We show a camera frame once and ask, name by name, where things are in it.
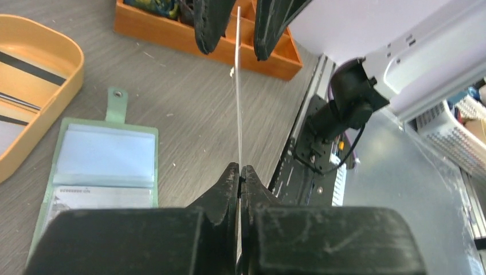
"black stripe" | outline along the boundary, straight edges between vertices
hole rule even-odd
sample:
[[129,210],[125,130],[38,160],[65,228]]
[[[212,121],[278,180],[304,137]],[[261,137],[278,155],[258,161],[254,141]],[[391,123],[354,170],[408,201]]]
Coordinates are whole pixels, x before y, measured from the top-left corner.
[[48,72],[44,69],[36,67],[36,66],[29,64],[27,62],[24,62],[20,59],[17,59],[13,56],[6,54],[6,53],[0,52],[0,62],[5,63],[7,65],[10,65],[10,66],[17,68],[19,70],[22,70],[26,73],[30,73],[33,76],[37,76],[39,78],[42,78],[45,81],[48,81],[52,84],[56,84],[56,85],[61,86],[64,83],[64,81],[66,81],[66,79],[64,79],[60,76],[56,76],[53,73],[50,73],[50,72]]
[[2,115],[0,115],[0,121],[5,121],[5,122],[8,122],[8,123],[13,123],[13,124],[18,124],[18,125],[24,125],[24,126],[26,126],[28,124],[25,121],[18,120],[18,119],[13,119],[11,117],[2,116]]

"white plastic basket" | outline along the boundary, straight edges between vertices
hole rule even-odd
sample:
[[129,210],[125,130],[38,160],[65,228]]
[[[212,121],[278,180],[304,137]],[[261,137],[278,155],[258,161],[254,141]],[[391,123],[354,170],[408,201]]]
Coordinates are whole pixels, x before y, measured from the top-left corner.
[[[463,117],[486,119],[486,108],[470,96],[456,105]],[[486,180],[486,145],[449,110],[446,101],[417,117],[418,133],[472,176]]]

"gray surface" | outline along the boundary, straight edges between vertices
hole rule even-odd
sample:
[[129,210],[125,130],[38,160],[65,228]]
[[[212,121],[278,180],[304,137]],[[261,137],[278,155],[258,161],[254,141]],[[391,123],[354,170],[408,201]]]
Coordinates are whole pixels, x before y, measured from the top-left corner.
[[460,170],[406,130],[388,111],[374,114],[357,146],[361,164],[347,175],[344,205],[397,210],[411,227],[428,274],[482,274],[464,214]]
[[[31,18],[73,38],[85,53],[85,82],[62,116],[104,119],[109,86],[130,93],[127,123],[157,127],[159,204],[186,206],[237,161],[230,66],[113,33],[115,1],[0,0],[2,13]],[[242,72],[243,163],[267,183],[317,58],[284,82]],[[59,121],[13,177],[0,185],[0,274],[20,274],[48,181]]]

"green case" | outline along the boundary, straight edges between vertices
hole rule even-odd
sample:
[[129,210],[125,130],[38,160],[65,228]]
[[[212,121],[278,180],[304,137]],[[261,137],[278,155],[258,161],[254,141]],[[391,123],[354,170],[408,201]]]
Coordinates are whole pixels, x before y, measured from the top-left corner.
[[81,125],[109,128],[109,129],[128,130],[128,131],[133,131],[138,133],[149,133],[155,135],[154,184],[151,189],[151,199],[152,199],[152,207],[158,207],[158,185],[157,185],[158,144],[159,144],[158,130],[156,128],[151,128],[151,127],[125,124],[124,122],[125,122],[127,103],[128,103],[128,93],[126,91],[117,88],[109,88],[108,106],[107,106],[107,114],[106,114],[105,121],[75,119],[70,117],[64,118],[62,120],[61,129],[57,140],[56,150],[54,152],[52,167],[49,175],[49,182],[46,187],[44,200],[42,201],[39,217],[37,219],[36,228],[32,239],[32,244],[30,245],[29,259],[30,259],[30,255],[34,251],[36,244],[38,243],[42,235],[45,220],[47,218],[47,214],[49,210],[49,204],[53,195],[53,190],[55,188],[55,186],[53,185],[53,178],[57,171],[56,167],[58,164],[61,146],[64,141],[66,131],[70,124],[81,124]]

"metal sheet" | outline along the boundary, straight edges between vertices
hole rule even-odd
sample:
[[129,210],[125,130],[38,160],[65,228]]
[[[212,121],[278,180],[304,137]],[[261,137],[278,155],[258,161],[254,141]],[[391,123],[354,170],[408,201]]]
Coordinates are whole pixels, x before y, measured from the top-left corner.
[[371,117],[357,146],[361,164],[347,175],[344,205],[397,210],[411,227],[428,274],[482,274],[459,168],[390,118],[388,110]]

